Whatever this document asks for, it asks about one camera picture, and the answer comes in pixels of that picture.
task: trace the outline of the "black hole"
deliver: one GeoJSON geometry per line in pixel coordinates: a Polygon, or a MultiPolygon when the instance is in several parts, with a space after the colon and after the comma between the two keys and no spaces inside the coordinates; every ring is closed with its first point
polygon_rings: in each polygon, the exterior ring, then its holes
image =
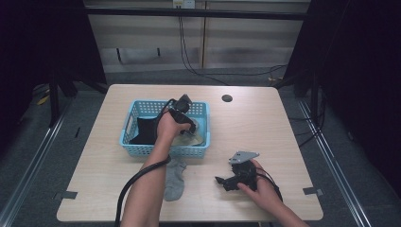
{"type": "Polygon", "coordinates": [[[221,99],[223,99],[223,101],[225,101],[225,102],[233,101],[233,98],[230,95],[224,95],[221,97],[221,99]]]}

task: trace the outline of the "person's right hand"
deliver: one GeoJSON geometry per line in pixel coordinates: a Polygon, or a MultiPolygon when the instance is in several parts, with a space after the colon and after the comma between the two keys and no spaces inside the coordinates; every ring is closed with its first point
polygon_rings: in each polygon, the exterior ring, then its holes
{"type": "MultiPolygon", "coordinates": [[[[256,167],[256,171],[259,174],[265,175],[263,172],[263,167],[254,159],[251,160],[256,167]]],[[[247,194],[253,201],[263,210],[274,215],[274,211],[279,206],[283,205],[277,193],[274,190],[273,185],[266,179],[257,176],[256,177],[257,190],[252,191],[246,184],[238,183],[239,189],[241,189],[245,194],[247,194]]]]}

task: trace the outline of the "blue plastic basket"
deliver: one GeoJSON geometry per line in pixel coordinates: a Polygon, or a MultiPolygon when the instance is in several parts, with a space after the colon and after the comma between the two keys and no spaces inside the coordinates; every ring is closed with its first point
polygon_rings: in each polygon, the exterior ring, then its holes
{"type": "MultiPolygon", "coordinates": [[[[166,101],[163,100],[134,100],[132,102],[120,135],[120,145],[127,150],[130,156],[148,156],[153,149],[153,145],[129,144],[129,141],[138,134],[137,117],[156,117],[165,105],[166,101]]],[[[202,136],[203,142],[195,146],[172,146],[170,155],[203,158],[210,145],[209,105],[206,102],[193,102],[185,115],[198,121],[197,132],[202,136]]]]}

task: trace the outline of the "gray floor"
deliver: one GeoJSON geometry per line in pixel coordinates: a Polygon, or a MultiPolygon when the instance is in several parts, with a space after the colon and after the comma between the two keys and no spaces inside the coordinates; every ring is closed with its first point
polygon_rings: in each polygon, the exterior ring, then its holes
{"type": "MultiPolygon", "coordinates": [[[[107,74],[109,84],[113,83],[157,83],[157,84],[208,84],[241,86],[269,86],[283,76],[285,67],[272,74],[261,76],[244,76],[269,71],[264,68],[229,68],[207,69],[200,73],[236,73],[242,76],[194,75],[187,70],[148,70],[146,72],[116,72],[107,74]]],[[[62,223],[57,221],[56,214],[60,201],[53,197],[57,192],[66,189],[80,153],[89,136],[100,109],[104,95],[93,91],[89,87],[77,83],[79,92],[71,100],[71,106],[65,114],[61,129],[53,142],[38,175],[26,195],[18,215],[12,226],[112,226],[112,223],[62,223]]],[[[10,144],[8,155],[0,161],[0,208],[3,209],[9,197],[16,188],[19,179],[25,174],[30,160],[46,134],[49,121],[49,103],[36,105],[41,97],[42,90],[38,90],[33,97],[32,104],[23,117],[19,132],[10,144]]],[[[295,97],[292,87],[279,90],[288,119],[293,128],[298,143],[304,142],[311,136],[310,129],[303,118],[299,107],[300,99],[295,97]]],[[[68,99],[62,98],[61,104],[68,99]]],[[[400,200],[386,184],[385,180],[370,165],[364,156],[363,149],[358,143],[348,137],[348,130],[341,124],[335,113],[326,108],[323,133],[336,156],[343,173],[366,211],[372,226],[401,226],[400,200]]],[[[323,191],[319,197],[324,217],[319,221],[309,221],[311,226],[357,226],[346,200],[342,196],[322,152],[317,143],[312,140],[301,147],[310,178],[316,188],[323,191]]],[[[189,223],[163,223],[162,226],[190,226],[189,223]]],[[[211,223],[207,226],[257,226],[256,223],[211,223]]]]}

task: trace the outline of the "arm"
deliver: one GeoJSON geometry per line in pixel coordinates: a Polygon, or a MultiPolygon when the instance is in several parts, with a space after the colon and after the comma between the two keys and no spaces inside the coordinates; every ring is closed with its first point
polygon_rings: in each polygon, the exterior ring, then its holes
{"type": "MultiPolygon", "coordinates": [[[[258,168],[262,166],[252,160],[254,165],[258,168]]],[[[239,183],[238,187],[245,194],[247,194],[260,208],[274,215],[277,220],[285,227],[304,227],[308,226],[304,223],[291,209],[283,204],[278,198],[273,186],[270,182],[263,179],[262,177],[256,177],[257,190],[252,191],[247,185],[239,183]]]]}
{"type": "MultiPolygon", "coordinates": [[[[189,124],[177,124],[170,113],[165,113],[157,127],[156,143],[142,168],[165,160],[174,137],[189,127],[189,124]]],[[[161,166],[145,174],[132,185],[121,226],[159,226],[165,180],[166,166],[161,166]]]]}

